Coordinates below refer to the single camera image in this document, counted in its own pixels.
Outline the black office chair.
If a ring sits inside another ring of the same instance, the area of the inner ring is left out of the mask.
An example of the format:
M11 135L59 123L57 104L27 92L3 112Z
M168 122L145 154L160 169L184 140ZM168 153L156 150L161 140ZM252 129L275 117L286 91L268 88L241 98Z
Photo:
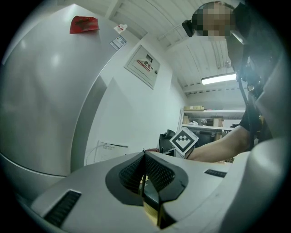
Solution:
M160 134L160 136L159 136L159 151L160 151L160 153L164 153L164 152L166 152L174 147L171 144L170 139L175 134L176 133L170 129L168 129L164 134Z

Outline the red paper decoration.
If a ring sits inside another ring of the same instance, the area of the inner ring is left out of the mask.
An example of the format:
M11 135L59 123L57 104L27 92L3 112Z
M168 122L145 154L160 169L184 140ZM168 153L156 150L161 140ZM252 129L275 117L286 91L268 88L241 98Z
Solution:
M88 16L75 16L70 24L70 34L99 30L98 19Z

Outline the ceiling tube light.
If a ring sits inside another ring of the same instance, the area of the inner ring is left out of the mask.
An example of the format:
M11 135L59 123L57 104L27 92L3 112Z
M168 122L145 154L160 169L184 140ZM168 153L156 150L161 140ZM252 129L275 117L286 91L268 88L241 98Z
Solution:
M209 85L209 84L214 84L218 82L233 81L233 80L236 80L236 73L229 73L229 74L202 78L201 82L203 85Z

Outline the white blue label sticker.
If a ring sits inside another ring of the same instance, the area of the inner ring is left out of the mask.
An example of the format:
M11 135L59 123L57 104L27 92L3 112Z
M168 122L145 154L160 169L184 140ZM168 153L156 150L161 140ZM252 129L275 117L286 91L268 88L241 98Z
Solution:
M122 48L125 44L127 43L127 41L122 37L119 36L117 38L115 38L113 41L110 42L110 45L116 50L118 51L120 48Z

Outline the person's black shirt torso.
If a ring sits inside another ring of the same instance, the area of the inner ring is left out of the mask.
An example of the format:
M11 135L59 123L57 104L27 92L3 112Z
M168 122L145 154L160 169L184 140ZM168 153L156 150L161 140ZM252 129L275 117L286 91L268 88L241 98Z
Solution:
M288 105L290 85L289 58L273 25L249 3L239 3L232 10L235 23L227 38L229 57L246 105L241 126L249 133L248 148L255 140L263 142L289 137Z

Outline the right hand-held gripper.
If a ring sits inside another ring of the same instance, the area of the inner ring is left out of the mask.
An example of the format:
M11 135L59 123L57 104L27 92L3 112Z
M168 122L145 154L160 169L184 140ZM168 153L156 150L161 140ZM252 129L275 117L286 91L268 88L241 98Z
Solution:
M187 157L193 151L199 137L186 127L182 127L173 136L166 136L168 145L162 147L162 153L173 157Z

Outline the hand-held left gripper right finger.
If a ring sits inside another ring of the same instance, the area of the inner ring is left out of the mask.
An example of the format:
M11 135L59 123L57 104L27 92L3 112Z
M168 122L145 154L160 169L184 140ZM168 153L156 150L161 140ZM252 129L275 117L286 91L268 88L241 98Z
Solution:
M223 201L218 196L218 187L231 165L222 163L196 162L156 152L145 152L146 156L159 159L160 164L171 170L178 169L172 182L163 191L177 191L174 183L182 188L179 196L161 204L161 216L167 227L149 225L145 233L218 233L222 217Z

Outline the round wooden side table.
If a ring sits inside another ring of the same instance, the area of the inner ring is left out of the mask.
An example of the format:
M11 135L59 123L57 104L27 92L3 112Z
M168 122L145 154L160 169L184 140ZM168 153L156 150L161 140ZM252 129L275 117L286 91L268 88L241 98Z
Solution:
M152 223L158 226L158 211L151 207L146 202L143 202L143 208L148 218L152 221Z

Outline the white electrical panel box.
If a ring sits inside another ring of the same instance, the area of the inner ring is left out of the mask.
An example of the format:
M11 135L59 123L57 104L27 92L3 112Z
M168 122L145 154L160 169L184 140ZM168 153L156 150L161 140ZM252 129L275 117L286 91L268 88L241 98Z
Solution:
M154 89L160 63L142 45L137 47L124 68Z

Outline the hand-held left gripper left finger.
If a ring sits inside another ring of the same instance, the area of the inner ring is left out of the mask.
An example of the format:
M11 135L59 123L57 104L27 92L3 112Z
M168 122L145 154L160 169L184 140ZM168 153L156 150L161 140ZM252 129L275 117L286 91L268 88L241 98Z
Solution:
M55 183L39 195L32 210L44 217L69 190L80 198L63 222L61 229L70 233L157 233L157 226L143 206L125 205L117 200L105 184L108 171L136 154L127 154L104 162L84 166Z

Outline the silver refrigerator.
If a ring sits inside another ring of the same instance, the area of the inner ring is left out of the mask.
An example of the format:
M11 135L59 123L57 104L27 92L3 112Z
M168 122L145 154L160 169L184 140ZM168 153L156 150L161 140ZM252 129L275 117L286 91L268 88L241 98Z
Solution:
M99 30L70 34L75 16L97 18ZM0 166L22 198L83 167L117 37L107 18L72 4L34 13L13 38L0 71Z

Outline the black monitor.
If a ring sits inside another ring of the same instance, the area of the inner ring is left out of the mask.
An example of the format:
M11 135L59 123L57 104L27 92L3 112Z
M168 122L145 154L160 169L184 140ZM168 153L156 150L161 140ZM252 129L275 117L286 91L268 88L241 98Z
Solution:
M216 136L217 136L216 132L203 132L203 131L200 131L199 134L198 134L199 139L198 139L197 145L199 147L201 147L201 146L203 146L205 144L214 142L216 140Z

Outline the white shelving unit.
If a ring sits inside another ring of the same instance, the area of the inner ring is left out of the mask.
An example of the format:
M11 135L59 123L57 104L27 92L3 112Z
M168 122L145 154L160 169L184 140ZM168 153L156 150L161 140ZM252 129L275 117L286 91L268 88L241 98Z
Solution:
M186 127L196 135L200 131L216 132L216 140L221 139L227 133L239 125L245 110L180 110L177 130Z

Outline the person's right forearm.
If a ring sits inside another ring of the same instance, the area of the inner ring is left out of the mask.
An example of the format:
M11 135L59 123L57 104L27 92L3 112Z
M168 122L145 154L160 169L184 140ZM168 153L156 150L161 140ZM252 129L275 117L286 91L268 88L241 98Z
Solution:
M223 138L195 148L187 157L199 162L220 162L245 152L250 145L250 133L237 126Z

